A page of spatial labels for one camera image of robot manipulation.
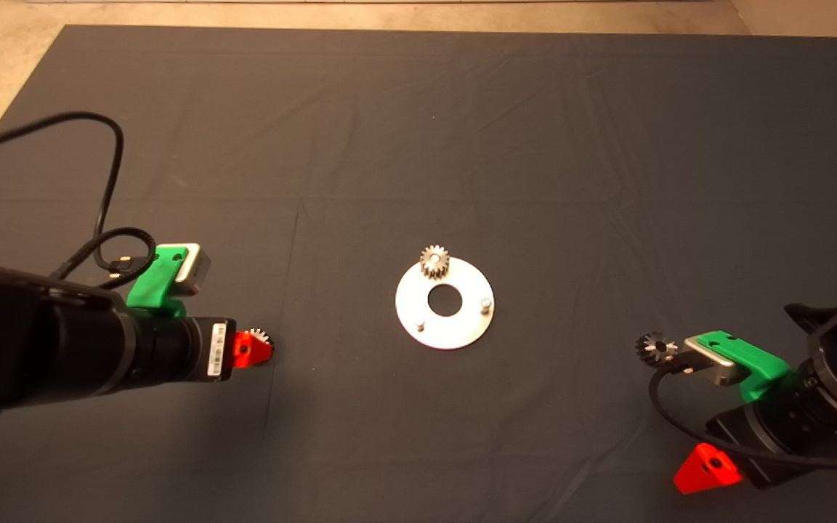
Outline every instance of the concrete floor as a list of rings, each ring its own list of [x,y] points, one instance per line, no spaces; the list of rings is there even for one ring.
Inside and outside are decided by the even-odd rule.
[[[837,1],[710,0],[571,4],[27,4],[0,0],[0,117],[68,23],[536,33],[796,33],[832,20]],[[735,9],[744,6],[741,15]],[[751,31],[748,27],[757,27]]]

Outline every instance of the circular metal plate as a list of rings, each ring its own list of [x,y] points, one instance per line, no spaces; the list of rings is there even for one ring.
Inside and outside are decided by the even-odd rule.
[[[428,295],[438,285],[451,285],[461,294],[461,310],[450,317],[432,311]],[[396,314],[413,338],[444,351],[465,347],[482,336],[493,320],[496,300],[489,282],[474,265],[451,258],[444,277],[425,277],[421,265],[405,271],[396,288]]]

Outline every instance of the red triangular block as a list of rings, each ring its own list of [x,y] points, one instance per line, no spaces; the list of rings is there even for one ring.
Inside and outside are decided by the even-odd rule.
[[[674,484],[683,494],[727,487],[740,481],[741,473],[727,454],[708,443],[695,446],[674,476]]]

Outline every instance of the hole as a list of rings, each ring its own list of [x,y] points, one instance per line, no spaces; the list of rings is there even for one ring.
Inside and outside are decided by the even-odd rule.
[[[451,285],[438,285],[428,293],[428,306],[435,311],[435,314],[443,317],[452,317],[459,310],[463,300],[458,289],[451,287]]]

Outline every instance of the gear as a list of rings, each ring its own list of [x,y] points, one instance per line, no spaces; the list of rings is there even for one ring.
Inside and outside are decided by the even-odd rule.
[[[268,336],[266,332],[264,332],[264,330],[262,330],[261,328],[252,328],[251,330],[245,332],[257,338],[258,340],[263,341],[265,344],[273,345],[273,342],[270,341],[270,336]]]
[[[451,261],[450,255],[440,245],[432,245],[425,248],[418,258],[422,274],[431,279],[444,277],[448,273],[448,264]]]
[[[648,332],[635,341],[635,352],[638,358],[650,367],[660,367],[674,359],[680,352],[680,347],[673,341],[664,338],[660,332]]]

